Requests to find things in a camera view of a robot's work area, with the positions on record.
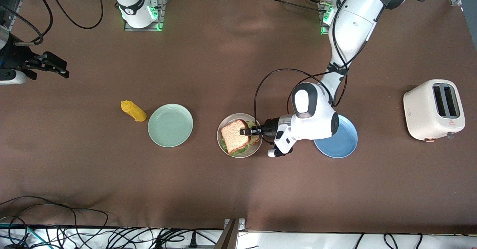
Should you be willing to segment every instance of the bread slice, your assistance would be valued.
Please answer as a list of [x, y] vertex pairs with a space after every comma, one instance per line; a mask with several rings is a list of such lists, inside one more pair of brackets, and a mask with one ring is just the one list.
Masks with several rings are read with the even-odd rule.
[[249, 145], [255, 144], [256, 142], [260, 141], [260, 135], [252, 135], [250, 137]]
[[250, 136], [240, 135], [240, 129], [248, 128], [245, 120], [234, 120], [220, 129], [227, 147], [227, 152], [232, 155], [235, 151], [244, 148], [250, 141]]

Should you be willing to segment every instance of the white plate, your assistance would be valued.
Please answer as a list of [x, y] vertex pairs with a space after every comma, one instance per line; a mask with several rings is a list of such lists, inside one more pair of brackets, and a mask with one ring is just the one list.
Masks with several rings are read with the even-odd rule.
[[[224, 120], [222, 120], [222, 122], [220, 123], [220, 125], [218, 126], [218, 129], [217, 129], [217, 143], [218, 143], [218, 146], [220, 147], [220, 150], [227, 155], [229, 155], [229, 154], [227, 152], [225, 152], [222, 149], [222, 146], [220, 145], [220, 139], [222, 139], [222, 133], [220, 132], [220, 129], [225, 127], [226, 125], [228, 125], [229, 123], [231, 123], [234, 120], [245, 120], [246, 122], [248, 122], [248, 121], [254, 122], [255, 121], [255, 119], [252, 116], [250, 116], [248, 114], [244, 114], [244, 113], [232, 114], [232, 115], [226, 117]], [[255, 152], [257, 152], [257, 150], [259, 150], [261, 144], [262, 144], [262, 139], [260, 139], [255, 144], [251, 145], [246, 151], [244, 151], [242, 153], [237, 153], [233, 156], [232, 155], [229, 155], [229, 156], [234, 157], [234, 158], [246, 158], [246, 157], [252, 156]]]
[[187, 108], [167, 104], [158, 108], [149, 119], [149, 136], [163, 147], [175, 147], [189, 138], [194, 122]]

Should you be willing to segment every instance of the light green plate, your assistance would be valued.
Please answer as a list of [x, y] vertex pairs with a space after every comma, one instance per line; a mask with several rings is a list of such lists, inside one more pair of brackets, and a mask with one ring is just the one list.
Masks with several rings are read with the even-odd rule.
[[148, 132], [152, 141], [163, 147], [175, 147], [189, 138], [194, 123], [187, 108], [167, 104], [149, 118]]

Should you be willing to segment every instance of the mounting plate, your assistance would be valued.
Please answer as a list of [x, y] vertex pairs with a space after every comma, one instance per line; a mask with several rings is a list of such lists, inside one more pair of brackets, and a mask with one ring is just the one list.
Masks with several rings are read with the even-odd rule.
[[[230, 221], [230, 218], [225, 218], [225, 224], [224, 227], [227, 226], [227, 223]], [[244, 230], [245, 229], [245, 218], [239, 218], [238, 219], [238, 228], [239, 230]]]
[[152, 11], [154, 15], [157, 14], [157, 18], [145, 28], [133, 28], [131, 25], [128, 25], [126, 21], [124, 21], [124, 31], [162, 31], [162, 26], [164, 26], [165, 4], [167, 3], [167, 0], [150, 0], [150, 2], [152, 6], [156, 6], [157, 4], [158, 9]]
[[329, 31], [329, 25], [334, 16], [333, 0], [320, 0], [320, 3], [317, 3], [317, 5], [318, 9], [322, 10], [322, 12], [320, 12], [321, 34], [327, 35]]

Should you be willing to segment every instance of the sandwich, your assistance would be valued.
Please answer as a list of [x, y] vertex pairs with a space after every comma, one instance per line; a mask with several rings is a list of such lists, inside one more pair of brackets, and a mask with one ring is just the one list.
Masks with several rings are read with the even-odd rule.
[[220, 140], [220, 146], [222, 150], [231, 156], [245, 152], [251, 145], [260, 140], [259, 135], [240, 135], [241, 129], [252, 127], [255, 127], [255, 123], [252, 121], [234, 120], [221, 128], [222, 139]]

